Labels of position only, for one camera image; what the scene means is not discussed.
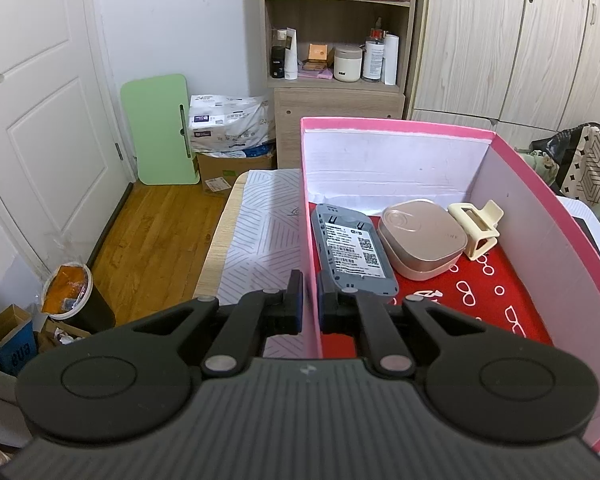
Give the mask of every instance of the pink box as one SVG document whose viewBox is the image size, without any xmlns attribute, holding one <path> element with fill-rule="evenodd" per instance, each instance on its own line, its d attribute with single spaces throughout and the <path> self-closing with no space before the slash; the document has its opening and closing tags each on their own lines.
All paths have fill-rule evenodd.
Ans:
<svg viewBox="0 0 600 480">
<path fill-rule="evenodd" d="M 309 356 L 322 355 L 309 202 L 378 215 L 415 198 L 478 208 L 492 199 L 505 212 L 499 243 L 554 345 L 586 362 L 600 382 L 600 258 L 551 190 L 499 136 L 447 124 L 304 118 L 301 145 Z M 585 441 L 600 450 L 600 402 Z"/>
</svg>

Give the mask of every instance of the wooden table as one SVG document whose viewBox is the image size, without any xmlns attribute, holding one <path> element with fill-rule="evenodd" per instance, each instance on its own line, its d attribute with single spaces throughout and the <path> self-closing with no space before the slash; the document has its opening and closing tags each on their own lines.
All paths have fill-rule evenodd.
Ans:
<svg viewBox="0 0 600 480">
<path fill-rule="evenodd" d="M 243 173 L 238 177 L 226 206 L 224 206 L 214 238 L 211 241 L 211 247 L 209 247 L 205 263 L 202 266 L 202 272 L 200 272 L 194 298 L 197 296 L 216 296 L 218 294 L 226 253 L 229 250 L 231 241 L 234 239 L 235 224 L 238 221 L 244 185 L 247 183 L 248 174 L 247 171 L 247 173 Z"/>
</svg>

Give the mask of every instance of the red patterned fabric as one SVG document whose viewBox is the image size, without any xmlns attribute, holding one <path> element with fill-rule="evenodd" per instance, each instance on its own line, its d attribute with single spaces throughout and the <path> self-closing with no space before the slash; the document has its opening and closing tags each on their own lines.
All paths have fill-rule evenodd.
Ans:
<svg viewBox="0 0 600 480">
<path fill-rule="evenodd" d="M 379 217 L 372 217 L 372 221 L 378 227 Z M 315 239 L 314 263 L 319 271 Z M 499 245 L 474 262 L 463 254 L 451 270 L 425 282 L 413 282 L 397 273 L 395 277 L 400 288 L 395 301 L 408 294 L 420 294 L 504 330 L 552 345 L 542 318 Z M 352 341 L 345 336 L 323 336 L 322 343 L 326 358 L 355 355 Z"/>
</svg>

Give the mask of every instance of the cabinet drawer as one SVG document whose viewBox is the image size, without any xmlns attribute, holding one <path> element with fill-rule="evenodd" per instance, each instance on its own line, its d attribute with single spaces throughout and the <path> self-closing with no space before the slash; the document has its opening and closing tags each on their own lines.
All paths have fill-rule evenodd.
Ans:
<svg viewBox="0 0 600 480">
<path fill-rule="evenodd" d="M 280 169 L 300 167 L 300 119 L 303 117 L 402 117 L 404 95 L 364 90 L 311 88 L 274 90 L 276 143 Z"/>
</svg>

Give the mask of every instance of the grey battery pack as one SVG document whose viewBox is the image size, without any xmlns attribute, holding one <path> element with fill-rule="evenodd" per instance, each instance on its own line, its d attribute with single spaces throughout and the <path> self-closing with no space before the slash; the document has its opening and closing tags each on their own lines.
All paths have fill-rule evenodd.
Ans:
<svg viewBox="0 0 600 480">
<path fill-rule="evenodd" d="M 340 289 L 394 297 L 398 282 L 371 218 L 353 209 L 318 204 L 311 214 L 322 270 Z"/>
</svg>

